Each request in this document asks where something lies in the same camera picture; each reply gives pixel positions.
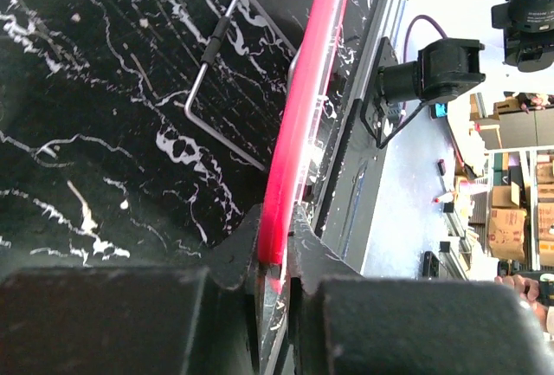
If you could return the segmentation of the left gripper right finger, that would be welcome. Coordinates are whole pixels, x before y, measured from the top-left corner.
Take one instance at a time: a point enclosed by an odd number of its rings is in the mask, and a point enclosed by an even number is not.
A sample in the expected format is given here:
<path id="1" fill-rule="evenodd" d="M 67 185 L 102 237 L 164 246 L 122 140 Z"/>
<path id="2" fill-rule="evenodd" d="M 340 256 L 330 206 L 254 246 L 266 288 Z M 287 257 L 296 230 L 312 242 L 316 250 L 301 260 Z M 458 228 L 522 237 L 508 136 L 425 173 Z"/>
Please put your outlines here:
<path id="1" fill-rule="evenodd" d="M 487 281 L 368 279 L 293 210 L 289 339 L 299 374 L 546 374 L 531 309 Z"/>

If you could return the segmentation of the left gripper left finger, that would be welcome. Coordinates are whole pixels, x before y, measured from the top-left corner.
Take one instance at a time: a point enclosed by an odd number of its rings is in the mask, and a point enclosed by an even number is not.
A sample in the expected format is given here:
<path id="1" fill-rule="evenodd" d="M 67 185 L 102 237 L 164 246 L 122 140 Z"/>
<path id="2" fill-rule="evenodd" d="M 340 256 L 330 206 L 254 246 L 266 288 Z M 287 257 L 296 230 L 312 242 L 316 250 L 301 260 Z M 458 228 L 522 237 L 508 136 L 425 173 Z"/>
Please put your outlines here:
<path id="1" fill-rule="evenodd" d="M 4 374 L 256 374 L 261 207 L 194 266 L 24 268 L 1 284 Z"/>

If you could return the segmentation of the pink framed whiteboard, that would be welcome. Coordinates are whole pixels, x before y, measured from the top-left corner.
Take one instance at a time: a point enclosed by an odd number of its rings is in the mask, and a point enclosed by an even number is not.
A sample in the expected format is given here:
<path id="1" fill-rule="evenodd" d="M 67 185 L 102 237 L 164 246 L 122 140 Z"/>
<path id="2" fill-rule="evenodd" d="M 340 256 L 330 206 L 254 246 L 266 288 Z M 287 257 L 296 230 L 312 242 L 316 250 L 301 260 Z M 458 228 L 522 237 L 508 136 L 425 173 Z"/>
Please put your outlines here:
<path id="1" fill-rule="evenodd" d="M 286 279 L 287 238 L 301 198 L 307 153 L 318 130 L 347 0 L 313 0 L 274 148 L 259 222 L 261 287 L 279 293 Z"/>

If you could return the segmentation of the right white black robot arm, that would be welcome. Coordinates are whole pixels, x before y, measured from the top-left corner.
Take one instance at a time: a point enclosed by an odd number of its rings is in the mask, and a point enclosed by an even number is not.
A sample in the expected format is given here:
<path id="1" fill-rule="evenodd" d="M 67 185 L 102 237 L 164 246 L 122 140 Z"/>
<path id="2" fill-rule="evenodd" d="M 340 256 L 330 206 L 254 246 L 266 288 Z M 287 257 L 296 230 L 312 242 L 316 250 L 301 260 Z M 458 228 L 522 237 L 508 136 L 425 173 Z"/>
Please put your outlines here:
<path id="1" fill-rule="evenodd" d="M 491 8 L 491 24 L 503 33 L 499 70 L 481 70 L 478 40 L 443 37 L 418 53 L 416 60 L 381 67 L 375 79 L 376 103 L 419 100 L 416 108 L 447 104 L 495 81 L 507 90 L 553 90 L 553 0 L 505 0 Z"/>

